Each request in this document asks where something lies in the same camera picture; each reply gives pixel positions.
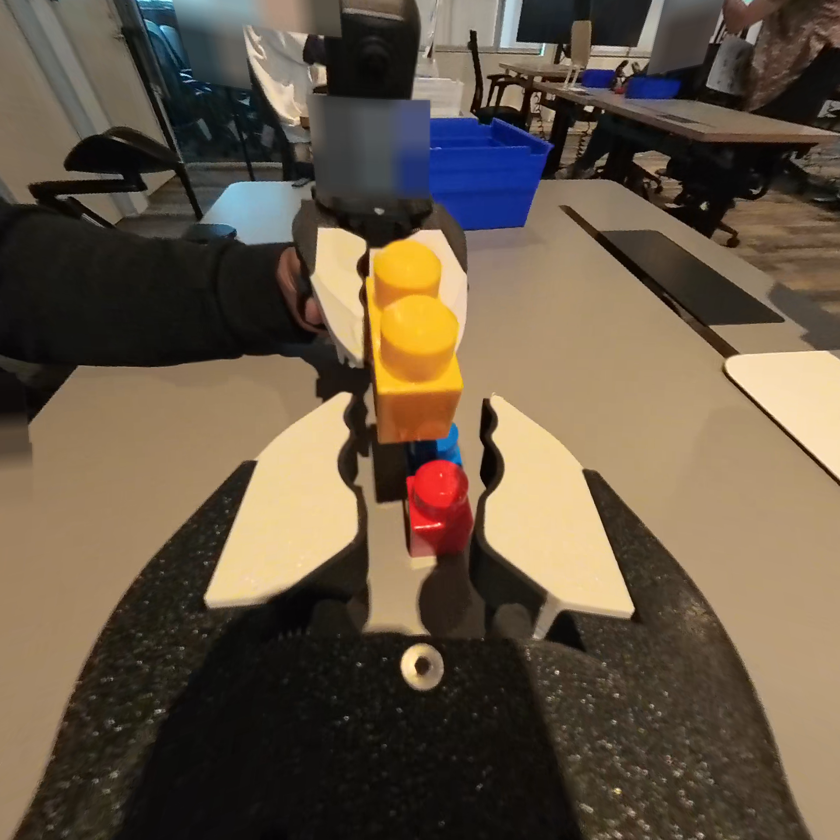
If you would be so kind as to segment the black monitor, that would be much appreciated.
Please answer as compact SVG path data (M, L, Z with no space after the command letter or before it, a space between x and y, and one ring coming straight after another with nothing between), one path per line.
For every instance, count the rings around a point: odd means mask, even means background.
M593 46L636 47L651 5L651 1L522 1L516 40L567 46L572 24L589 20Z

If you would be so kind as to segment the small white desk stand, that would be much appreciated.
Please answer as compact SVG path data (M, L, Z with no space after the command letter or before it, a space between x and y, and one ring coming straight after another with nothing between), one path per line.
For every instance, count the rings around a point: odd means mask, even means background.
M592 21L576 20L570 31L570 69L564 82L566 87L574 87L587 68L592 55Z

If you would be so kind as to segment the blue plastic bin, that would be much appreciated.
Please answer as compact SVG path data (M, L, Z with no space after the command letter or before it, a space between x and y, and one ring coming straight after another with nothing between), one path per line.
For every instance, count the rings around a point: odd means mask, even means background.
M493 119L430 122L429 188L465 230L522 228L553 145Z

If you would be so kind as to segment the black office chair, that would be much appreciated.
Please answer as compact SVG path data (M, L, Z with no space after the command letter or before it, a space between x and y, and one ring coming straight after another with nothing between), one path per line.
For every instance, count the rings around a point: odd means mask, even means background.
M203 210L179 154L142 132L113 127L80 140L68 153L67 172L97 175L98 179L37 182L28 186L35 203L75 219L85 219L100 228L114 225L79 201L79 196L146 193L146 175L172 172L183 186L196 222L183 237L198 244L232 241L236 229L226 224L205 223Z
M527 133L532 130L532 121L536 119L538 135L546 140L548 136L543 126L541 107L537 107L536 116L532 110L533 97L537 94L534 88L536 77L518 71L485 75L480 64L478 34L474 29L469 31L468 50L475 74L475 91L469 113L482 124L489 125L498 120ZM522 104L518 108L502 103L503 95L510 87L522 90Z

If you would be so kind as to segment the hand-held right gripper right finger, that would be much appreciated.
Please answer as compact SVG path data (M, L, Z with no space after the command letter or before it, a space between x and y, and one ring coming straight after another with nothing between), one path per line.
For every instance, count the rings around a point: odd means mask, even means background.
M499 394L482 402L474 590L484 636L546 640L565 613L629 622L636 609L585 469Z

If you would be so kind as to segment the person's left hand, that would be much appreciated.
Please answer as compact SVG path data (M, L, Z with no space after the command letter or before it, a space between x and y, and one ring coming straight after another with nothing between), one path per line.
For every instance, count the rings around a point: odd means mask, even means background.
M293 245L280 254L276 271L281 294L297 326L310 333L325 333L326 326L319 301L304 276L298 252Z

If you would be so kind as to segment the yellow two-stud block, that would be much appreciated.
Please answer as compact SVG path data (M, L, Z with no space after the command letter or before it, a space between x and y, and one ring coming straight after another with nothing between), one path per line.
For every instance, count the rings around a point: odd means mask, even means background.
M441 265L413 236L376 249L365 282L367 354L377 439L442 438L464 382L458 321L438 296Z

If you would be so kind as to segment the wooden desk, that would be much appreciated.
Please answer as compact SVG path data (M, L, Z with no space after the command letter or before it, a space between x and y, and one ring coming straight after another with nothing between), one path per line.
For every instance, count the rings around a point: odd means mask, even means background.
M738 200L765 195L793 155L838 141L838 133L809 124L769 119L691 100L627 98L607 90L566 84L569 66L502 61L502 81L540 95L554 112L542 178L555 178L574 118L582 108L599 111L615 136L602 176L629 187L634 156L655 151L669 158L668 172L682 185L682 202L667 211L712 237Z

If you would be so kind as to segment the blue one-stud block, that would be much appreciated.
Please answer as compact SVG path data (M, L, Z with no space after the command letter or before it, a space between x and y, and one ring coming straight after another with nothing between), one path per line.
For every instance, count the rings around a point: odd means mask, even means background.
M407 468L410 475L425 464L443 460L457 466L463 465L459 449L459 430L456 423L452 423L448 433L440 438L419 440L407 446Z

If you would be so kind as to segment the person's left forearm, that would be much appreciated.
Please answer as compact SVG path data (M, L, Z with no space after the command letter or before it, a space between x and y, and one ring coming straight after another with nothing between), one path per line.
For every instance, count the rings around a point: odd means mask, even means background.
M2 201L1 351L17 362L155 367L284 354L292 244L146 238Z

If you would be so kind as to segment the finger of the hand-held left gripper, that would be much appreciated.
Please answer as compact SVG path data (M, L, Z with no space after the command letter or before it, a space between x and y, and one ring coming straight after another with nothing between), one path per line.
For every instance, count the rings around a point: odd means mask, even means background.
M311 286L339 361L352 368L365 365L365 309L359 267L367 254L367 245L358 235L339 227L318 229Z
M421 229L413 234L413 240L432 250L438 258L441 265L438 296L455 315L458 321L458 335L463 335L466 330L468 304L466 269L461 267L443 231Z

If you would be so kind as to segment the black table pad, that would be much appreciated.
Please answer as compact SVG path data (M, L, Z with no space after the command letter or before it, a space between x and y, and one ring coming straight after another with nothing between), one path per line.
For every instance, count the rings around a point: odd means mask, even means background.
M708 327L784 321L777 311L659 231L607 230L602 237L633 268Z

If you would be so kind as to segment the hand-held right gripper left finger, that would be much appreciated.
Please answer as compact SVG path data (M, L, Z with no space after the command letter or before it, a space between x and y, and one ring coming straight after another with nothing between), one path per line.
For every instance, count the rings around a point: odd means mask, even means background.
M360 503L340 457L353 396L341 392L281 432L255 461L206 588L210 610L255 606L327 570L359 534Z

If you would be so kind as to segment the white stand base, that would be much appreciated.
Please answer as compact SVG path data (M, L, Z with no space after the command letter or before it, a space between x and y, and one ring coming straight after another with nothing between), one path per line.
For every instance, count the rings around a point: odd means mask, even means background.
M741 353L726 359L732 384L839 480L839 352Z

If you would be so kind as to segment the red one-stud block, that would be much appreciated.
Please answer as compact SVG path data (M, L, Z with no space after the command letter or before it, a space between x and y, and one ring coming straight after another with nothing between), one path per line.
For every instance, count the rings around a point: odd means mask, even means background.
M413 560L447 558L467 551L474 518L462 466L439 458L408 476L405 515L407 549Z

